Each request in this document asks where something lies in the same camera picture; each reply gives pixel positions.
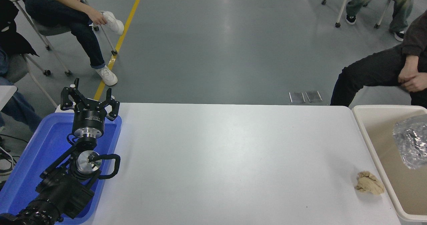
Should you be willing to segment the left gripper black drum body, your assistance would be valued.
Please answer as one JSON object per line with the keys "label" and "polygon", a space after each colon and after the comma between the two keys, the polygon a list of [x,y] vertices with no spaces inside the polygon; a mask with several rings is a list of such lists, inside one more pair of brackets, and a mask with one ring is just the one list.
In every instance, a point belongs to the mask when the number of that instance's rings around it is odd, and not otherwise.
{"label": "left gripper black drum body", "polygon": [[94,128],[100,132],[105,129],[106,111],[96,100],[76,102],[74,106],[73,132],[83,128]]}

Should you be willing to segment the person's hand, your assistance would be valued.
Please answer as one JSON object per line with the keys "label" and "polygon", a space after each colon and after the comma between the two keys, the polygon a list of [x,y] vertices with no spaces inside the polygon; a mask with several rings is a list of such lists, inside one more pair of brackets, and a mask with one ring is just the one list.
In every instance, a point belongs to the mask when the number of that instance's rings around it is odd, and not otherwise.
{"label": "person's hand", "polygon": [[407,82],[403,82],[403,87],[408,92],[420,92],[427,88],[427,73],[417,73]]}
{"label": "person's hand", "polygon": [[108,21],[103,16],[103,14],[100,13],[99,11],[97,11],[97,10],[94,10],[94,9],[91,8],[91,9],[88,9],[85,13],[88,15],[88,17],[90,18],[90,20],[95,25],[106,25],[108,23]]}
{"label": "person's hand", "polygon": [[418,74],[418,60],[419,57],[416,55],[406,56],[404,67],[398,75],[398,82],[400,84],[415,78],[415,76]]}

